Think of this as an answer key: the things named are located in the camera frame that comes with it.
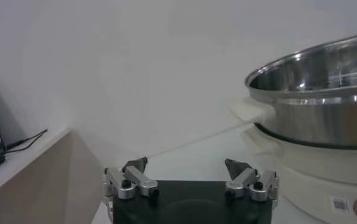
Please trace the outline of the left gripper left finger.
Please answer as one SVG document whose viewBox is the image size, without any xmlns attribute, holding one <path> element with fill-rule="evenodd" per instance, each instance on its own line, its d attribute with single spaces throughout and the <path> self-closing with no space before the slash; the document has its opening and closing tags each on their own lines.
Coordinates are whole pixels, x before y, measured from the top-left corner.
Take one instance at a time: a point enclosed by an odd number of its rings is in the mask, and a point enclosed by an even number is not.
<svg viewBox="0 0 357 224">
<path fill-rule="evenodd" d="M 121 168 L 107 167 L 103 170 L 103 197 L 108 218 L 114 218 L 114 200 L 131 200 L 135 197 L 136 189 L 148 199 L 159 195 L 159 184 L 156 180 L 147 177 L 144 172 L 147 166 L 147 157 L 127 161 Z"/>
</svg>

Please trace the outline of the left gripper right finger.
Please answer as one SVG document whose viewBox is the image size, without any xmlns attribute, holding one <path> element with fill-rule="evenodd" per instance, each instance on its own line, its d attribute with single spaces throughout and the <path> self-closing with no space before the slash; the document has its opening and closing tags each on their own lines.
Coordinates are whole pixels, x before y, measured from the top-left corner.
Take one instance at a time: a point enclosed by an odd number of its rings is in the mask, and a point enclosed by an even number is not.
<svg viewBox="0 0 357 224">
<path fill-rule="evenodd" d="M 248 197 L 252 201 L 271 200 L 272 209 L 279 205 L 279 176 L 273 170 L 260 173 L 248 163 L 225 159 L 231 180 L 225 184 L 226 203 L 231 205 L 235 200 Z"/>
</svg>

